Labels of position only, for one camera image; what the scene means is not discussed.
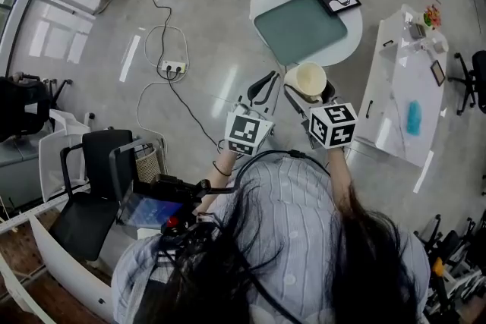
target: power strip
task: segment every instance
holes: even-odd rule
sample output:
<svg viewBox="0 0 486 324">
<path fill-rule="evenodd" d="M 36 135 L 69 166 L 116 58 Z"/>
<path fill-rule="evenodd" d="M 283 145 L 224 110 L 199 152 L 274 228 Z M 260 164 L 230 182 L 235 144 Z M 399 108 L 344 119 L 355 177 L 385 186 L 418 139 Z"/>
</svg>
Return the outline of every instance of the power strip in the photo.
<svg viewBox="0 0 486 324">
<path fill-rule="evenodd" d="M 184 62 L 162 61 L 162 66 L 160 67 L 160 69 L 162 69 L 163 71 L 167 71 L 167 67 L 168 66 L 170 66 L 170 71 L 169 72 L 175 73 L 175 69 L 181 68 L 181 70 L 179 71 L 179 73 L 185 73 L 186 64 Z"/>
</svg>

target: white chair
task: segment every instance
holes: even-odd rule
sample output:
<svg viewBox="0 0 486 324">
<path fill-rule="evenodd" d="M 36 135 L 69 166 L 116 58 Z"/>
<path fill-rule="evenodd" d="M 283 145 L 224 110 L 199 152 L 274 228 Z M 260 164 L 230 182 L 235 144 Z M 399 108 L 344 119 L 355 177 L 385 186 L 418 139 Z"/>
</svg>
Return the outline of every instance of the white chair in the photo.
<svg viewBox="0 0 486 324">
<path fill-rule="evenodd" d="M 89 120 L 94 118 L 94 114 L 87 114 L 82 124 L 71 113 L 55 109 L 49 111 L 49 116 L 55 121 L 55 131 L 39 142 L 39 176 L 44 203 L 65 189 L 61 150 L 81 143 L 83 134 L 91 131 L 87 125 Z M 72 186 L 86 184 L 82 149 L 69 153 L 68 171 Z"/>
</svg>

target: wooden floor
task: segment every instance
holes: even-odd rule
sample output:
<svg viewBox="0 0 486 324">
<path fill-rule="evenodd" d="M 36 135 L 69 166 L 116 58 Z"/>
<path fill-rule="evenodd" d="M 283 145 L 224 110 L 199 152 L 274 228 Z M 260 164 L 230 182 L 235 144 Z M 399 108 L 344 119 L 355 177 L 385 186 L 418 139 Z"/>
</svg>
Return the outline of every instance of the wooden floor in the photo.
<svg viewBox="0 0 486 324">
<path fill-rule="evenodd" d="M 38 218 L 44 227 L 49 228 L 57 215 L 57 211 L 48 211 L 38 216 Z M 23 274 L 30 274 L 43 264 L 29 222 L 19 225 L 17 233 L 9 231 L 5 234 L 0 234 L 0 253 L 2 253 L 12 270 Z M 109 285 L 109 277 L 100 274 L 86 264 L 83 264 L 83 266 Z M 72 297 L 48 272 L 26 286 L 26 290 L 58 324 L 105 323 Z M 0 295 L 5 292 L 3 278 L 0 276 Z M 36 316 L 22 311 L 12 299 L 0 305 L 1 324 L 31 324 L 38 322 L 41 321 Z"/>
</svg>

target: blue object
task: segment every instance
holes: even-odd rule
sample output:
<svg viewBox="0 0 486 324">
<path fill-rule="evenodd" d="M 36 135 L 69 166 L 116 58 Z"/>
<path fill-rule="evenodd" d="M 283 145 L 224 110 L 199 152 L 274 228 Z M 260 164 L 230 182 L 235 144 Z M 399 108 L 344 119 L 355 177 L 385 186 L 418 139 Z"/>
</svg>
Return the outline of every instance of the blue object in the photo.
<svg viewBox="0 0 486 324">
<path fill-rule="evenodd" d="M 409 117 L 407 119 L 407 132 L 410 135 L 420 135 L 420 123 L 422 122 L 422 110 L 417 100 L 409 105 Z"/>
</svg>

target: black chair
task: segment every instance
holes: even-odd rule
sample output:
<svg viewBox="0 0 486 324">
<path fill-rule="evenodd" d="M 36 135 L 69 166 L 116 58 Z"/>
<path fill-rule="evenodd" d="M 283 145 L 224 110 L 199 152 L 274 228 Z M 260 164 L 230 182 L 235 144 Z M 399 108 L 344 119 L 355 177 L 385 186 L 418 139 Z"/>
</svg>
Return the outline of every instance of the black chair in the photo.
<svg viewBox="0 0 486 324">
<path fill-rule="evenodd" d="M 122 199 L 117 198 L 109 167 L 110 152 L 132 142 L 131 131 L 103 130 L 83 135 L 82 143 L 61 151 L 62 174 L 69 201 L 50 228 L 50 234 L 73 257 L 94 261 L 115 221 Z M 89 193 L 73 193 L 66 159 L 83 148 Z M 120 188 L 125 193 L 136 174 L 133 150 L 117 159 Z"/>
<path fill-rule="evenodd" d="M 42 130 L 49 120 L 49 110 L 57 108 L 58 97 L 65 84 L 72 80 L 64 80 L 52 93 L 52 85 L 56 80 L 50 80 L 49 85 L 39 77 L 22 74 L 21 80 L 26 83 L 14 82 L 12 77 L 0 77 L 0 142 L 9 137 L 36 134 Z M 25 106 L 37 103 L 37 113 L 25 112 Z"/>
<path fill-rule="evenodd" d="M 448 81 L 457 81 L 465 85 L 462 108 L 457 110 L 457 114 L 461 115 L 464 112 L 465 105 L 467 104 L 470 96 L 472 97 L 472 103 L 469 105 L 471 108 L 476 105 L 474 92 L 478 94 L 479 109 L 486 114 L 486 51 L 481 50 L 472 56 L 471 71 L 468 71 L 468 68 L 465 66 L 461 53 L 456 53 L 454 58 L 458 58 L 461 61 L 464 79 L 458 77 L 448 77 L 447 79 Z"/>
</svg>

